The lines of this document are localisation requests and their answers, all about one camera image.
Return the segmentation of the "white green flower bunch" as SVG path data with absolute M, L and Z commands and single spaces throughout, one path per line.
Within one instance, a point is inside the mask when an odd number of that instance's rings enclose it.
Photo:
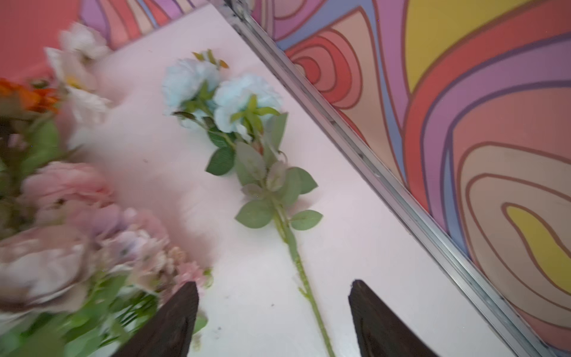
M 1 169 L 1 354 L 93 356 L 124 345 L 203 269 L 92 165 Z

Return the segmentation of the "pale teal flower stem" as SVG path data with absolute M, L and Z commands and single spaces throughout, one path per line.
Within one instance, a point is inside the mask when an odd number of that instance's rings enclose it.
M 296 231 L 307 231 L 323 215 L 311 209 L 290 214 L 300 198 L 318 187 L 304 169 L 288 163 L 281 150 L 288 115 L 269 82 L 257 74 L 226 78 L 228 64 L 212 50 L 195 53 L 167 67 L 161 83 L 166 114 L 186 128 L 203 129 L 216 151 L 205 170 L 213 176 L 235 172 L 247 202 L 235 219 L 260 229 L 274 224 L 301 281 L 300 293 L 311 305 L 329 356 L 335 354 L 303 265 Z

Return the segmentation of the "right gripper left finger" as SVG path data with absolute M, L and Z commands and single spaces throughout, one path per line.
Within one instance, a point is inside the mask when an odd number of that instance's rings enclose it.
M 196 284 L 184 284 L 113 357 L 186 356 L 198 308 Z

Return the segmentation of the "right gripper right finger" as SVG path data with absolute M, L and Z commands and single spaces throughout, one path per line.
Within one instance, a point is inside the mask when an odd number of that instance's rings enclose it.
M 349 305 L 362 356 L 437 357 L 364 281 L 353 281 Z

